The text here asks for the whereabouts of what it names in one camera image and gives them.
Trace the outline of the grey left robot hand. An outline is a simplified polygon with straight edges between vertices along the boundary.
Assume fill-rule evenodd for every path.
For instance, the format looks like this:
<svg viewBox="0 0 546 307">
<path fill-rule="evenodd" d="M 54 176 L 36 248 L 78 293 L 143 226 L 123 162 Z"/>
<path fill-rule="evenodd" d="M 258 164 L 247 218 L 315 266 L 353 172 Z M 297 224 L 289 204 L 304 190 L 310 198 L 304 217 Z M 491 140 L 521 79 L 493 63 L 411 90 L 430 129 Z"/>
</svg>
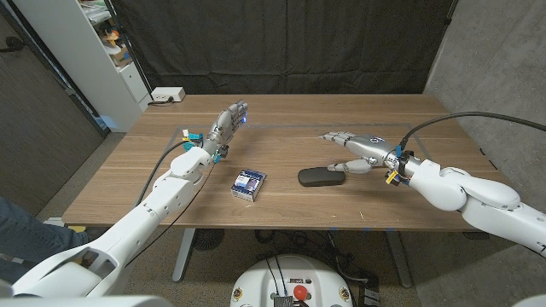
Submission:
<svg viewBox="0 0 546 307">
<path fill-rule="evenodd" d="M 247 122 L 247 108 L 248 105 L 239 100 L 223 110 L 213 122 L 202 148 L 209 154 L 219 153 L 225 158 L 235 132 Z"/>
</svg>

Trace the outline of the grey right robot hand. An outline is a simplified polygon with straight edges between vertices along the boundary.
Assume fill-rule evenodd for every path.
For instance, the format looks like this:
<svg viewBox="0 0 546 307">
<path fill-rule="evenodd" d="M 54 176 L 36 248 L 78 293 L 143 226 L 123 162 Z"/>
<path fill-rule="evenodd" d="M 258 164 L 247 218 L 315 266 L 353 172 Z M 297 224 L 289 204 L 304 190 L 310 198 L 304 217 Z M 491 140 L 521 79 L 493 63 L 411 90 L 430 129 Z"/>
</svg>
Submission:
<svg viewBox="0 0 546 307">
<path fill-rule="evenodd" d="M 370 134 L 356 135 L 346 131 L 333 131 L 321 136 L 323 140 L 335 142 L 347 148 L 357 159 L 328 166 L 329 171 L 366 174 L 373 167 L 393 169 L 398 163 L 395 146 L 385 139 Z"/>
</svg>

